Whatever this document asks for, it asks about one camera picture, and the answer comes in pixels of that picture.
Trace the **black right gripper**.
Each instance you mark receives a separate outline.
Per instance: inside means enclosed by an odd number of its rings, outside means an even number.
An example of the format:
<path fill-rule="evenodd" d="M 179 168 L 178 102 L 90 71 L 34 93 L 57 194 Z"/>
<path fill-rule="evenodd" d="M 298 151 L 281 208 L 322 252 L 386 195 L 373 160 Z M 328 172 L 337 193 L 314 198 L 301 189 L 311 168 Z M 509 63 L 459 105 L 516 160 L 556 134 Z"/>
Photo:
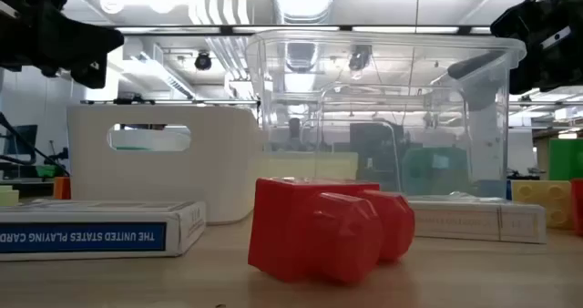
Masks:
<path fill-rule="evenodd" d="M 509 7 L 491 25 L 496 37 L 521 40 L 527 54 L 511 71 L 510 92 L 523 94 L 583 85 L 583 0 L 524 0 Z M 456 62 L 447 69 L 453 79 L 485 73 L 503 59 L 489 51 Z"/>

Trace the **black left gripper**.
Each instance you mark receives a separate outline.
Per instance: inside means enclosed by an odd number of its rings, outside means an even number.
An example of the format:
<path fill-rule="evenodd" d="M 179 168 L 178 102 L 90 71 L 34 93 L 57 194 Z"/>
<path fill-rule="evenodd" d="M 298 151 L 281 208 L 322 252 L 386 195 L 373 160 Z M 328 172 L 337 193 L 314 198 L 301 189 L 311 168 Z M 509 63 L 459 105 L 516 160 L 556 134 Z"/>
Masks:
<path fill-rule="evenodd" d="M 124 44 L 124 36 L 116 29 L 62 18 L 58 26 L 60 53 L 67 60 L 82 61 L 70 69 L 71 77 L 88 88 L 106 85 L 107 54 Z M 57 77 L 69 71 L 41 52 L 39 29 L 27 23 L 23 14 L 0 0 L 0 68 L 21 72 L 36 67 L 45 77 Z"/>

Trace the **white plastic bin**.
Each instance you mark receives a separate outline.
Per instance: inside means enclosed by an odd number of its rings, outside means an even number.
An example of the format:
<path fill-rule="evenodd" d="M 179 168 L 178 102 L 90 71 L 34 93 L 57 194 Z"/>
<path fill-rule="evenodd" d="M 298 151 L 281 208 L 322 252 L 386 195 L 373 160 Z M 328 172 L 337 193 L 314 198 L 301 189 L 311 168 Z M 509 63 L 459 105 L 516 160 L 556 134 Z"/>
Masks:
<path fill-rule="evenodd" d="M 117 150 L 117 124 L 183 125 L 178 151 Z M 203 201 L 207 221 L 240 221 L 253 209 L 262 140 L 256 118 L 234 107 L 77 105 L 67 110 L 75 200 Z"/>

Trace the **green toy brick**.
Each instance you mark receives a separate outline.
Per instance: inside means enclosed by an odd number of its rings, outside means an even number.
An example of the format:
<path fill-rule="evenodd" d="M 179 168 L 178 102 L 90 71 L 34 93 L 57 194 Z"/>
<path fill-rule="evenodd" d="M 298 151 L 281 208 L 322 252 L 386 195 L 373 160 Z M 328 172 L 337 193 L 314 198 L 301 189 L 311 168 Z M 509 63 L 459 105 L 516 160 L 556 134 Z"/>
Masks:
<path fill-rule="evenodd" d="M 583 139 L 551 139 L 549 142 L 550 180 L 583 179 Z"/>

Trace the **orange toy block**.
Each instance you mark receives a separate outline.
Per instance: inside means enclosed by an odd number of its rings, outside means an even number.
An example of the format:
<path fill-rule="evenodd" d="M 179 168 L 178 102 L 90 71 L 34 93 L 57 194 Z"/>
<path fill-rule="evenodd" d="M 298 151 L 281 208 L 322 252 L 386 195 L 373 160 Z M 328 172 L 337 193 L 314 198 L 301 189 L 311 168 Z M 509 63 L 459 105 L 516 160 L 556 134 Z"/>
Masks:
<path fill-rule="evenodd" d="M 55 177 L 53 185 L 53 198 L 56 200 L 71 199 L 71 185 L 69 177 Z"/>

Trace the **small yellow-green toy cube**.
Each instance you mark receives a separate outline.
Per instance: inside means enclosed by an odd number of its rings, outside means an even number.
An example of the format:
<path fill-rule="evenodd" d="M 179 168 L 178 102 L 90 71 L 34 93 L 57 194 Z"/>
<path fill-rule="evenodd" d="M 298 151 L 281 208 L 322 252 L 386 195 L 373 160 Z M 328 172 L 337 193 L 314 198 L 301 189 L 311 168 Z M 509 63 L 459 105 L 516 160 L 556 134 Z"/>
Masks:
<path fill-rule="evenodd" d="M 0 207 L 11 207 L 19 204 L 19 191 L 12 186 L 0 185 Z"/>

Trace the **yellow toy brick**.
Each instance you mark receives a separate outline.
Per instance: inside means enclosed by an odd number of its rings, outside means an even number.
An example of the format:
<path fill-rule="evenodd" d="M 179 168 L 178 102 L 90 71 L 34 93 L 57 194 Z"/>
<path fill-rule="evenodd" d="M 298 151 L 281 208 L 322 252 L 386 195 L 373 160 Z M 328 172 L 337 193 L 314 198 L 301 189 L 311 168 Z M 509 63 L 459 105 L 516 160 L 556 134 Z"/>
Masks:
<path fill-rule="evenodd" d="M 549 229 L 574 227 L 571 184 L 567 180 L 511 180 L 512 200 L 536 204 L 546 210 Z"/>

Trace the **red toy brick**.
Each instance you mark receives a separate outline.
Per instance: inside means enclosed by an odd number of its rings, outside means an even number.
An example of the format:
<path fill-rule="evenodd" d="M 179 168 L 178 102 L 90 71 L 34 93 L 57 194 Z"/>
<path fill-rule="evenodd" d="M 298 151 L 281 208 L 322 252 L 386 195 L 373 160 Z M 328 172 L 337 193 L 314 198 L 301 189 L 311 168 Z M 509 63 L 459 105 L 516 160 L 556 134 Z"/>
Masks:
<path fill-rule="evenodd" d="M 570 184 L 574 229 L 577 236 L 583 237 L 583 179 L 573 179 Z"/>
<path fill-rule="evenodd" d="M 406 197 L 377 183 L 259 178 L 248 263 L 284 282 L 355 284 L 405 255 L 414 231 Z"/>

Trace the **clear plastic container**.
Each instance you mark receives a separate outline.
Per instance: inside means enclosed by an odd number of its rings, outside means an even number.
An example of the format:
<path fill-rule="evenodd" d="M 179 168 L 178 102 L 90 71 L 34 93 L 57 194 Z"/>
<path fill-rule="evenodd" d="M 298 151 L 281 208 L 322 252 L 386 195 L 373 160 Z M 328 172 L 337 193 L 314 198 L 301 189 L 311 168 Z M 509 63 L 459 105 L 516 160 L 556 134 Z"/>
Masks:
<path fill-rule="evenodd" d="M 354 45 L 373 47 L 362 71 L 349 68 Z M 490 71 L 447 75 L 489 51 L 505 53 Z M 408 149 L 459 148 L 469 188 L 449 194 L 479 196 L 479 180 L 506 180 L 510 76 L 525 54 L 507 38 L 274 30 L 250 39 L 246 59 L 268 151 L 354 152 L 356 180 L 406 194 Z"/>

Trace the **black ceiling spotlight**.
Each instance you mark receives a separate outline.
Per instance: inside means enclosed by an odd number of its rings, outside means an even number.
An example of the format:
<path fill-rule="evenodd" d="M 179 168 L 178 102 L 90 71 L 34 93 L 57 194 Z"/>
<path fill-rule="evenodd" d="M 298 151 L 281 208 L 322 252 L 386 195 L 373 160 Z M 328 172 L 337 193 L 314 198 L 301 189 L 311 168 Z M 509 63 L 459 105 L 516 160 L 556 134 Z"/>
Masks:
<path fill-rule="evenodd" d="M 349 68 L 352 71 L 362 71 L 371 61 L 373 47 L 371 45 L 354 45 L 349 60 Z"/>
<path fill-rule="evenodd" d="M 195 68 L 200 71 L 206 71 L 212 67 L 212 59 L 208 51 L 199 51 L 194 62 Z"/>

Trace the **dark background monitor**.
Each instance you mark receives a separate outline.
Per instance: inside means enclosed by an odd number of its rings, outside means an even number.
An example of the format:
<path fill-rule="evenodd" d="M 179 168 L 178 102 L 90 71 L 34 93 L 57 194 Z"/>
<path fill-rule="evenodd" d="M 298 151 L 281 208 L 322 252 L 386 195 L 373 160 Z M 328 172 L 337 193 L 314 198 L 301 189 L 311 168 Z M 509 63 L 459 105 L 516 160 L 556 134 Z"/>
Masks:
<path fill-rule="evenodd" d="M 36 145 L 36 135 L 38 125 L 14 126 L 14 129 L 21 135 L 23 140 L 18 139 L 8 130 L 0 132 L 0 143 L 3 145 L 3 153 L 8 156 L 33 156 Z"/>

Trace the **blue toy block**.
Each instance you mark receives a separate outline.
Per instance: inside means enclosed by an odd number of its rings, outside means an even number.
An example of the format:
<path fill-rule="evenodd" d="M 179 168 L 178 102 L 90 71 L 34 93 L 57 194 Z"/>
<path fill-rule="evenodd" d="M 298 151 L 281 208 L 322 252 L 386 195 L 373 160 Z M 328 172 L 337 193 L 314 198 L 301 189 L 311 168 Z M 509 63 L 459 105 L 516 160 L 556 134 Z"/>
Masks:
<path fill-rule="evenodd" d="M 479 180 L 476 184 L 481 197 L 512 200 L 511 183 L 508 180 Z"/>

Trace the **black overhead beam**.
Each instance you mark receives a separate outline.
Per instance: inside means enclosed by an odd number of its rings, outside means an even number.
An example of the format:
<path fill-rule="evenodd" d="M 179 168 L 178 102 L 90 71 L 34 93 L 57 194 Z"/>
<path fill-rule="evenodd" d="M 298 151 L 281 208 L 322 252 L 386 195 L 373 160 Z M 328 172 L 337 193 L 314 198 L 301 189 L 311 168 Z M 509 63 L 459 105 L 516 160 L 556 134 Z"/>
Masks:
<path fill-rule="evenodd" d="M 113 26 L 125 36 L 251 36 L 274 30 L 354 31 L 392 34 L 489 36 L 488 26 L 383 25 L 222 25 L 222 26 Z"/>

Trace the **black horizontal rail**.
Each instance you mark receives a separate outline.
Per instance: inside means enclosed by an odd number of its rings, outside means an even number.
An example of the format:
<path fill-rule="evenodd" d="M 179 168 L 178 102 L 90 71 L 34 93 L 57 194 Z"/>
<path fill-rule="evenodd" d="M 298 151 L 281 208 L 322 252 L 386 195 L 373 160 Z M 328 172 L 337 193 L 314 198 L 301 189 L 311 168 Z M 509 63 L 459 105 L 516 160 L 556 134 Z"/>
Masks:
<path fill-rule="evenodd" d="M 259 100 L 242 99 L 151 99 L 142 96 L 113 98 L 110 100 L 84 99 L 82 105 L 201 105 L 201 106 L 259 106 Z"/>

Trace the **silver ceiling duct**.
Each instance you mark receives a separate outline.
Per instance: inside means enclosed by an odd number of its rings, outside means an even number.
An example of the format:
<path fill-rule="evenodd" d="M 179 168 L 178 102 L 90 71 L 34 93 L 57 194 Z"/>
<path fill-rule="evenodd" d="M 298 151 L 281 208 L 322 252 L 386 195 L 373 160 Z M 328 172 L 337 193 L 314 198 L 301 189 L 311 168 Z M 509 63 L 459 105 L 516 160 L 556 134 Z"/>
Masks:
<path fill-rule="evenodd" d="M 280 24 L 325 24 L 333 0 L 273 0 Z"/>

